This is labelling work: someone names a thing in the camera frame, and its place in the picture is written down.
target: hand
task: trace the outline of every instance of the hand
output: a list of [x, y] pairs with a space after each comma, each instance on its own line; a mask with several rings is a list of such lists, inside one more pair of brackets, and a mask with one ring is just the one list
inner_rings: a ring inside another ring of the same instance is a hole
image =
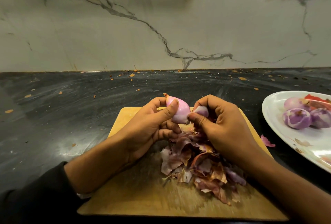
[[247, 159], [263, 150], [255, 142], [244, 117], [238, 107], [213, 95], [199, 99], [194, 109], [199, 105], [207, 106], [216, 123], [197, 113], [190, 113], [188, 119], [201, 128], [212, 142], [216, 150], [225, 158], [241, 165]]
[[167, 108], [164, 97], [156, 97], [143, 106], [136, 115], [116, 134], [125, 142], [128, 163], [142, 157], [158, 140], [178, 138], [180, 127], [170, 119], [178, 110], [179, 102], [174, 100]]

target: black sleeve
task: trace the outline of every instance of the black sleeve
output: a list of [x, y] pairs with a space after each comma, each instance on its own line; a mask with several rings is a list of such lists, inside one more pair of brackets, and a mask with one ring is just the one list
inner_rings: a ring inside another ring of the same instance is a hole
[[84, 201], [71, 187], [65, 164], [60, 163], [22, 189], [2, 193], [0, 223], [35, 223], [42, 216], [63, 220], [76, 215]]

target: right hand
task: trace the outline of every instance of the right hand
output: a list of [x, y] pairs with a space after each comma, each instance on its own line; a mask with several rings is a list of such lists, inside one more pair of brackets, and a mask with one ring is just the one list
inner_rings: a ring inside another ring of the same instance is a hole
[[213, 123], [194, 112], [188, 115], [188, 119], [194, 123], [196, 129], [202, 129], [205, 132], [215, 149], [223, 157], [240, 166], [249, 159], [254, 159], [256, 155], [264, 153], [254, 140], [236, 105], [213, 95], [199, 99], [195, 103], [194, 109], [199, 105], [208, 107], [210, 114], [214, 114], [216, 122]]

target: forearm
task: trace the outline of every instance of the forearm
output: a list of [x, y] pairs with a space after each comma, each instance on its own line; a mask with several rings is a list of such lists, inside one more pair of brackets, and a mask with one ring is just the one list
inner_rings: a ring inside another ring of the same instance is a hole
[[127, 163], [124, 141], [114, 135], [64, 166], [76, 193], [91, 193]]
[[331, 196], [267, 155], [254, 156], [245, 170], [296, 217], [307, 223], [330, 222]]

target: left hand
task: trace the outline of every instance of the left hand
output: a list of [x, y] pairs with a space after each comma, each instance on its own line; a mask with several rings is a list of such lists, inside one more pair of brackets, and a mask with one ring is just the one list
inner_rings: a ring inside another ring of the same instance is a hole
[[128, 163], [141, 158], [158, 140], [178, 138], [180, 127], [170, 121], [178, 110], [179, 102], [174, 99], [165, 109], [164, 97], [156, 97], [143, 106], [136, 115], [116, 134], [125, 142]]

